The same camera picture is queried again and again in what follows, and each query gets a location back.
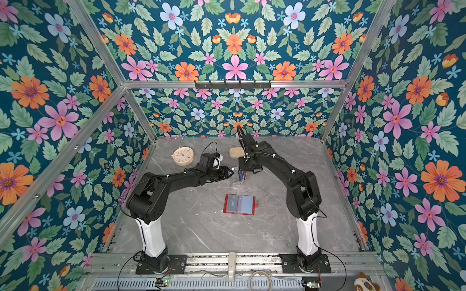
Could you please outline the cards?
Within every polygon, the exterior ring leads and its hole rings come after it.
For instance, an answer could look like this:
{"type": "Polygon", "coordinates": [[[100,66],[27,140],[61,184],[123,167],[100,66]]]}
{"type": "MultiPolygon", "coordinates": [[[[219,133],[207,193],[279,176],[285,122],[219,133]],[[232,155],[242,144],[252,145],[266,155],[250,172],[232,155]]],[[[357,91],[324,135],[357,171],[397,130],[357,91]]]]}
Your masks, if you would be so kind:
{"type": "Polygon", "coordinates": [[[246,179],[247,173],[244,171],[239,171],[238,172],[238,177],[239,177],[239,182],[243,183],[246,179]]]}

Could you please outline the red leather card holder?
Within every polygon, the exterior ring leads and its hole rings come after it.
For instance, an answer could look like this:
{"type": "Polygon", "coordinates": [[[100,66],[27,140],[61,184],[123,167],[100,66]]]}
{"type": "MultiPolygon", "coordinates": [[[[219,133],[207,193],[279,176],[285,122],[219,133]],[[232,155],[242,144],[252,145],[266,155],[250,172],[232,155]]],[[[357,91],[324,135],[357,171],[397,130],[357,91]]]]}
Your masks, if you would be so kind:
{"type": "Polygon", "coordinates": [[[254,216],[258,208],[255,196],[226,194],[223,213],[254,216]]]}

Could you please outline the clear acrylic card stand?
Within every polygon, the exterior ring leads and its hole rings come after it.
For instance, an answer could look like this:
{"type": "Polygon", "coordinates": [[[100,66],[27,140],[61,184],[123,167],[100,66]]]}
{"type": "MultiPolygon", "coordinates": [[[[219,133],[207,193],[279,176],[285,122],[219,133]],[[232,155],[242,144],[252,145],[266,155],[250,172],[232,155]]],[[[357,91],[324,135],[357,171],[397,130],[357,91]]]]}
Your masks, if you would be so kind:
{"type": "Polygon", "coordinates": [[[233,176],[230,177],[230,182],[231,185],[236,187],[236,186],[241,186],[247,177],[247,172],[240,170],[238,167],[233,167],[233,176]]]}

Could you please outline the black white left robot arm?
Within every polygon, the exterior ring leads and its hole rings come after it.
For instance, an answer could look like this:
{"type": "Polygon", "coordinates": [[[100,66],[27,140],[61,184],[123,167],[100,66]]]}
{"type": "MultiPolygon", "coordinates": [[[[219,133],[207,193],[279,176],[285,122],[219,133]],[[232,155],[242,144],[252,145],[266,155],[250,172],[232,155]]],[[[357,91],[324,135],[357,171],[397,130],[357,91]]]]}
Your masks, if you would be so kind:
{"type": "Polygon", "coordinates": [[[170,269],[168,248],[161,229],[161,217],[169,195],[232,177],[234,171],[222,166],[222,159],[218,153],[203,153],[194,167],[182,172],[143,175],[126,200],[126,208],[137,223],[143,245],[141,252],[135,256],[138,262],[136,274],[165,274],[170,269]]]}

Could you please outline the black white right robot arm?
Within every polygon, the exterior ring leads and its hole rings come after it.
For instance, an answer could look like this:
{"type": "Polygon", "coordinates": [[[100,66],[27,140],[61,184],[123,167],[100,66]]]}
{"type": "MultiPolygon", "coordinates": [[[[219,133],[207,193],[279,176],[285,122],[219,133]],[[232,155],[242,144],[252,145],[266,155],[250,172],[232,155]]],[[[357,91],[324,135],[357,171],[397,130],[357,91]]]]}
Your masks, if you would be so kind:
{"type": "Polygon", "coordinates": [[[244,152],[239,157],[239,170],[256,174],[266,168],[285,185],[286,206],[297,221],[297,264],[304,272],[313,270],[322,256],[317,239],[317,217],[322,202],[317,177],[311,171],[294,167],[269,143],[258,143],[241,127],[237,128],[237,135],[244,152]]]}

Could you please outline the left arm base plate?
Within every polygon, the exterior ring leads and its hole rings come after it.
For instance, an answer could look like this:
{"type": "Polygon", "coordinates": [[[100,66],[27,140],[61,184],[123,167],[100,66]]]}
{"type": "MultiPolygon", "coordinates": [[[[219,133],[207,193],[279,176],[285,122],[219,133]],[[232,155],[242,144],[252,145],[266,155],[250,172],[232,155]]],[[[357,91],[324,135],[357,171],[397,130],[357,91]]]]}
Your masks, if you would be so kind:
{"type": "Polygon", "coordinates": [[[187,255],[166,254],[153,258],[144,253],[134,258],[137,263],[135,272],[137,275],[184,274],[187,258],[187,255]]]}

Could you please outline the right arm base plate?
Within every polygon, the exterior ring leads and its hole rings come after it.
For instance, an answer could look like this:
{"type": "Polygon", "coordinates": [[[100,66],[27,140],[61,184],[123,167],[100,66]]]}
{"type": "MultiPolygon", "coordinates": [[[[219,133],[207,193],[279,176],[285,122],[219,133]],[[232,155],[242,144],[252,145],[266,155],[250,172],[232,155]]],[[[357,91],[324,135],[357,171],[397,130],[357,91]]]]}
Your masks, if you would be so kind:
{"type": "Polygon", "coordinates": [[[323,254],[319,257],[310,269],[303,269],[298,262],[297,254],[279,253],[279,258],[282,261],[282,272],[284,274],[330,274],[331,266],[328,256],[323,254]]]}

